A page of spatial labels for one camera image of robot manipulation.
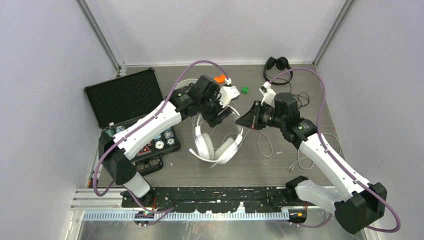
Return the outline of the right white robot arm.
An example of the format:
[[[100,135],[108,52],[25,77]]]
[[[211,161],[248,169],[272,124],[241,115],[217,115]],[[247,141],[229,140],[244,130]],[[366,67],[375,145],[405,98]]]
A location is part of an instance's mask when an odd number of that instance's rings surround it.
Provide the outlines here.
[[[285,198],[291,205],[302,201],[312,203],[334,215],[350,234],[356,234],[384,216],[385,206],[379,199],[386,200],[386,188],[379,182],[370,183],[340,155],[330,155],[332,147],[312,121],[301,117],[297,100],[291,93],[278,93],[274,106],[256,100],[236,124],[255,130],[279,129],[283,138],[309,157],[334,186],[328,189],[298,176],[285,184]]]

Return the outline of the white round gaming headphones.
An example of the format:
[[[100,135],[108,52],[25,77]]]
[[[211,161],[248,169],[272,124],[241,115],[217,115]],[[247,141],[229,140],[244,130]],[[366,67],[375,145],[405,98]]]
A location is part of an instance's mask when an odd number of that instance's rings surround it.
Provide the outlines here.
[[[193,118],[194,148],[190,148],[188,151],[200,161],[211,163],[213,166],[225,165],[238,153],[244,139],[244,127],[236,124],[241,117],[237,109],[229,106],[228,110],[236,132],[228,133],[220,145],[216,145],[216,141],[210,133],[203,131],[202,115],[198,113]]]

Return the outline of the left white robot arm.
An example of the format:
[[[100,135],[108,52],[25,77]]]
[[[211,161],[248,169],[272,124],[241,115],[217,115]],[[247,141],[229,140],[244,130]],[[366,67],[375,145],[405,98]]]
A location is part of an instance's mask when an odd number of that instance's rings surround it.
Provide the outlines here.
[[[178,78],[165,100],[152,112],[114,136],[103,135],[112,145],[103,151],[94,171],[103,167],[117,185],[128,190],[136,203],[148,207],[154,199],[151,185],[131,163],[139,150],[166,129],[197,114],[202,115],[211,127],[216,126],[221,118],[231,113],[230,102],[238,99],[240,94],[229,77],[217,82],[202,75],[191,83]]]

